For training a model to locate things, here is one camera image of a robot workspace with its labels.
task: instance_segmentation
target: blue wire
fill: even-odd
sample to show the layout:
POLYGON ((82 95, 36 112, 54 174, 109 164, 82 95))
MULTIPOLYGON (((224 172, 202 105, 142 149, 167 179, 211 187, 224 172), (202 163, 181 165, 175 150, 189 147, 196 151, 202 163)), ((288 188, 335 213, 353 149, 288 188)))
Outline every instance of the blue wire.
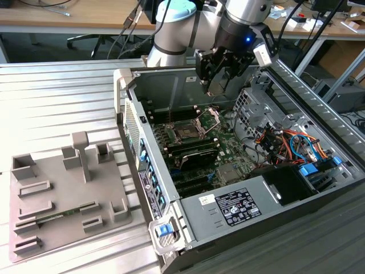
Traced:
POLYGON ((313 145, 312 145, 312 142, 306 137, 306 136, 304 136, 304 135, 301 135, 301 134, 296 134, 296 135, 294 135, 293 137, 291 137, 291 139, 290 139, 290 149, 292 150, 292 152, 296 155, 296 156, 298 156, 298 157, 300 157, 300 158, 302 158, 303 160, 304 160, 304 163, 307 163, 307 160, 302 156, 302 155, 300 155, 300 154, 298 154, 296 151, 295 151, 295 149, 294 149, 294 146, 293 146, 293 140, 294 140, 294 137, 296 137, 296 136, 300 136, 300 137, 302 137, 303 139, 305 139, 307 142, 308 142, 308 144, 310 145, 310 148, 312 149, 312 152, 313 152, 313 154, 315 155, 315 157, 317 158, 317 159, 322 159, 322 157, 320 156, 320 154, 319 153, 317 153, 315 150, 314 150, 314 147, 313 147, 313 145))

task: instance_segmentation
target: power supply label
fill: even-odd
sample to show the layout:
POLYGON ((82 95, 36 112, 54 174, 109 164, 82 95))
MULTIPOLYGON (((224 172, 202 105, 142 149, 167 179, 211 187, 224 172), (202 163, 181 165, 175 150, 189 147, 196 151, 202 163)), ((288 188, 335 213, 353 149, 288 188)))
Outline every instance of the power supply label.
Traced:
POLYGON ((142 187, 147 198, 147 202, 149 205, 149 209, 153 215, 153 218, 159 219, 161 218, 161 211, 159 205, 157 204, 155 194, 153 193, 153 187, 151 186, 147 173, 145 171, 138 172, 139 178, 142 183, 142 187))
POLYGON ((247 188, 218 196, 216 202, 231 227, 261 215, 247 188))

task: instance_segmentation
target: monitor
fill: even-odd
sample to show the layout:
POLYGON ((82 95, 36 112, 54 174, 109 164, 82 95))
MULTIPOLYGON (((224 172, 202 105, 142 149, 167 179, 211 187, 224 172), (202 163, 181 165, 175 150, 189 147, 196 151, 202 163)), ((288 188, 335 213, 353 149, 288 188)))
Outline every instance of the monitor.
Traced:
MULTIPOLYGON (((315 0, 311 7, 311 10, 318 11, 319 13, 326 13, 328 11, 333 11, 340 0, 315 0)), ((347 1, 343 1, 341 7, 338 9, 338 12, 349 12, 351 7, 347 5, 347 1)))
POLYGON ((348 0, 347 5, 354 7, 365 7, 365 0, 348 0))
MULTIPOLYGON (((311 10, 317 11, 319 14, 313 14, 313 18, 318 18, 321 21, 326 20, 325 13, 328 11, 333 11, 340 0, 314 0, 311 10)), ((347 1, 343 1, 340 8, 337 10, 337 12, 349 12, 351 10, 351 7, 347 5, 347 1)))

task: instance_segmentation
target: green circuit board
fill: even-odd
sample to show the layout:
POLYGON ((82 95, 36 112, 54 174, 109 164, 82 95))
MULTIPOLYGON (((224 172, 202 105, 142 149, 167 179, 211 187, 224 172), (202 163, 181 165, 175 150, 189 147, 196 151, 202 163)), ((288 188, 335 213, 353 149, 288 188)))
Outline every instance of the green circuit board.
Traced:
POLYGON ((217 121, 215 120, 216 117, 213 117, 209 111, 204 112, 203 110, 203 114, 199 117, 200 126, 205 131, 212 128, 205 135, 197 129, 197 123, 194 119, 152 125, 157 144, 163 153, 171 178, 178 190, 187 182, 207 177, 211 188, 236 183, 244 180, 256 166, 243 149, 240 140, 235 137, 229 121, 218 112, 215 113, 218 115, 220 123, 213 128, 212 126, 217 121), (198 145, 179 156, 165 153, 167 146, 178 147, 182 144, 195 144, 201 140, 212 139, 216 140, 213 144, 198 145), (206 150, 218 150, 214 162, 185 171, 179 169, 179 159, 182 156, 206 150))

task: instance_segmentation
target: cardboard box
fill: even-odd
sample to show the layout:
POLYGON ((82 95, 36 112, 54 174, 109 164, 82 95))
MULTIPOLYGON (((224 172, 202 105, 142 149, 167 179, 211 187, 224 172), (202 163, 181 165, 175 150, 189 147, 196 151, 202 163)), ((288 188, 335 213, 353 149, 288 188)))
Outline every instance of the cardboard box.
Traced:
POLYGON ((350 18, 345 20, 345 24, 354 30, 365 30, 365 12, 350 14, 350 18))
POLYGON ((354 30, 365 30, 365 19, 361 20, 346 19, 345 23, 348 24, 348 26, 353 28, 354 30))

